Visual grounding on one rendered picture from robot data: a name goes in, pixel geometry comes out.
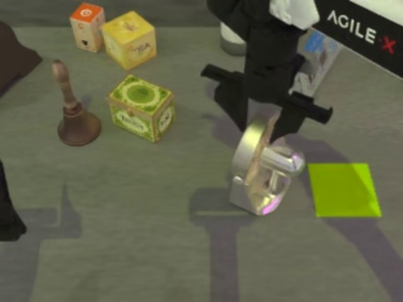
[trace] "orange and white box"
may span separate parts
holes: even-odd
[[[99,52],[104,44],[101,26],[105,12],[101,6],[82,3],[70,16],[74,39],[78,48]]]

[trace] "gray tabletop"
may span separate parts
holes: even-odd
[[[130,72],[176,94],[157,144],[113,125],[105,97],[127,73],[107,54],[76,49],[69,28],[16,32],[44,61],[0,99],[0,158],[29,228],[0,243],[0,301],[403,301],[400,80],[342,51],[316,96],[332,120],[289,138],[309,162],[368,163],[381,219],[316,218],[307,172],[271,216],[208,219],[197,210],[228,203],[241,137],[200,77],[208,63],[242,67],[217,29],[159,28],[158,56]],[[53,59],[103,122],[91,145],[57,137]]]

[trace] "yellow-green square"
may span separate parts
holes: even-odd
[[[381,217],[368,164],[309,164],[317,217]]]

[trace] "yellow box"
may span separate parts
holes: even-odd
[[[107,54],[130,70],[157,55],[155,28],[135,11],[102,26]]]
[[[99,52],[103,46],[101,26],[104,23],[105,13],[101,6],[82,3],[70,16],[77,47]]]
[[[157,142],[175,120],[172,91],[128,75],[106,98],[112,121],[151,142]]]

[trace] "wooden bell handle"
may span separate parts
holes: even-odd
[[[78,106],[76,97],[74,96],[71,88],[69,71],[65,64],[60,60],[54,60],[52,64],[53,76],[62,90],[64,98],[64,108],[74,109]]]

